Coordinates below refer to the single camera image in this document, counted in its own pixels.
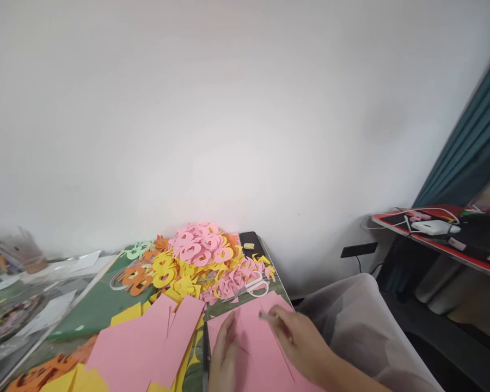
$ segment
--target red desk edge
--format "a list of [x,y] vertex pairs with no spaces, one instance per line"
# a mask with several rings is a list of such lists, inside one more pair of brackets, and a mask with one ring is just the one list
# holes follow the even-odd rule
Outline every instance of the red desk edge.
[[[463,210],[464,210],[463,208],[458,207],[458,206],[439,205],[439,206],[424,207],[424,208],[421,208],[419,211],[426,212],[430,215],[437,216],[439,218],[444,218],[444,217],[449,215],[446,212],[443,212],[441,210],[432,210],[433,208],[445,209],[445,210],[453,213],[456,217],[459,217],[461,215],[461,212],[463,212]],[[386,227],[387,229],[392,230],[398,234],[401,234],[404,236],[408,236],[410,234],[410,232],[406,229],[403,229],[403,228],[398,227],[398,226],[391,226],[389,223],[383,221],[383,218],[385,218],[387,216],[388,216],[388,214],[383,214],[383,213],[374,214],[374,215],[372,215],[372,221],[374,223],[377,223],[378,225]],[[439,243],[434,242],[434,241],[430,241],[430,240],[428,240],[422,236],[419,236],[417,234],[411,234],[410,237],[413,240],[420,242],[420,243],[423,243],[432,249],[436,249],[436,250],[439,250],[441,252],[447,253],[449,255],[449,257],[451,257],[452,259],[459,261],[462,264],[465,264],[465,265],[467,265],[467,266],[469,266],[475,270],[481,271],[481,272],[490,276],[490,264],[488,264],[484,261],[472,258],[468,255],[465,255],[464,253],[461,253],[459,250],[457,250],[455,248],[452,248],[452,247],[449,247],[449,246],[446,246],[443,244],[439,244]]]

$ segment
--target teal curtain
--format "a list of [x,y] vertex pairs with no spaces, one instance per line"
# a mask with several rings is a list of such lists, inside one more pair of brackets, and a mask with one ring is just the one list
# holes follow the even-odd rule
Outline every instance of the teal curtain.
[[414,207],[466,206],[490,180],[490,70],[450,136]]

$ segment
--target white cloth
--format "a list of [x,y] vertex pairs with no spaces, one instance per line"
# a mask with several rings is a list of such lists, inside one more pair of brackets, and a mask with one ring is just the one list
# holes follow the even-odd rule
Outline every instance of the white cloth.
[[390,390],[443,391],[371,275],[359,274],[324,287],[305,298],[298,311],[311,318],[337,355]]

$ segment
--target hand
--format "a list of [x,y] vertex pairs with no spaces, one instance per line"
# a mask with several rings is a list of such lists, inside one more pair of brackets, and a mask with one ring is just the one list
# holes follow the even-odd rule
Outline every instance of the hand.
[[288,312],[275,305],[268,312],[281,322],[269,322],[283,352],[311,383],[327,383],[330,367],[338,356],[328,347],[312,321],[301,313]]
[[211,360],[209,392],[234,392],[236,390],[237,336],[234,333],[236,314],[231,314],[223,322],[218,332]]

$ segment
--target electrical outlet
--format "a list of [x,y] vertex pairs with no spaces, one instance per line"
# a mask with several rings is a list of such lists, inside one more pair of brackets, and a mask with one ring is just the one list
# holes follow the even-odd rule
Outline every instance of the electrical outlet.
[[341,252],[341,258],[361,256],[363,254],[374,253],[377,248],[377,242],[370,242],[368,244],[363,245],[353,245],[351,247],[343,248],[343,252]]

